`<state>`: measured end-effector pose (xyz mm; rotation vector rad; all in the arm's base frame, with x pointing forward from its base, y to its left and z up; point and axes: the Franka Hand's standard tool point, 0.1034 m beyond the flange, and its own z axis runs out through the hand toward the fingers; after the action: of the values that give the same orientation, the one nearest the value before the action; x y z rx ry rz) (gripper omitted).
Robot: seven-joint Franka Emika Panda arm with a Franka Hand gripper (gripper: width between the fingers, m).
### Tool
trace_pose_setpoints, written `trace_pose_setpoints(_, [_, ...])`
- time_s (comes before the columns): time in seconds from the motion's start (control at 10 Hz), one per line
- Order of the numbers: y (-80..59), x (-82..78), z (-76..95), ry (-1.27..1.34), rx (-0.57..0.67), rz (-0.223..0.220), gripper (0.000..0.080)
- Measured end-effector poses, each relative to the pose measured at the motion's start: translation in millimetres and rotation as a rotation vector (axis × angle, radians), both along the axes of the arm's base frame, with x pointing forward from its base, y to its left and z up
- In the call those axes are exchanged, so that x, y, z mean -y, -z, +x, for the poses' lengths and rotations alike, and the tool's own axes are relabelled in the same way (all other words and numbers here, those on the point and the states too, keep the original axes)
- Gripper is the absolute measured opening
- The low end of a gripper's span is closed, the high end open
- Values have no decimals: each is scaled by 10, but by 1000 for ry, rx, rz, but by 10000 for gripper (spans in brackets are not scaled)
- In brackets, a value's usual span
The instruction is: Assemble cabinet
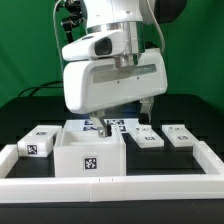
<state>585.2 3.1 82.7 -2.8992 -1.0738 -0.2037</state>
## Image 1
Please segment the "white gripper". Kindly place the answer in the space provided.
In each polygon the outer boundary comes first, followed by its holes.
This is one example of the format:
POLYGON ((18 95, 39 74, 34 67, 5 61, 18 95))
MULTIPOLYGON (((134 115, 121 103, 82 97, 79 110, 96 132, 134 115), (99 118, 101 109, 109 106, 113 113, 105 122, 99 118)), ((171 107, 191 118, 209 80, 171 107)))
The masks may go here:
POLYGON ((89 114, 101 138, 112 135, 98 111, 140 100, 140 124, 151 123, 154 98, 167 89, 163 58, 157 48, 147 49, 136 65, 118 67, 115 58, 125 50, 125 33, 111 30, 88 34, 62 48, 68 62, 63 73, 67 108, 89 114))

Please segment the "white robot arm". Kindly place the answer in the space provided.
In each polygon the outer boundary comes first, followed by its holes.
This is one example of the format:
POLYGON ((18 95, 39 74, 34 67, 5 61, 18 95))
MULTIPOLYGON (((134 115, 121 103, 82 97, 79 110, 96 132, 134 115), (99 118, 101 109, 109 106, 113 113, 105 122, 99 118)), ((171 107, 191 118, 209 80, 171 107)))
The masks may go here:
POLYGON ((167 77, 165 47, 149 48, 143 26, 172 22, 186 5, 187 0, 81 0, 86 35, 62 49, 67 108, 87 114, 101 137, 111 134, 103 121, 107 108, 140 101, 139 122, 149 123, 167 77))

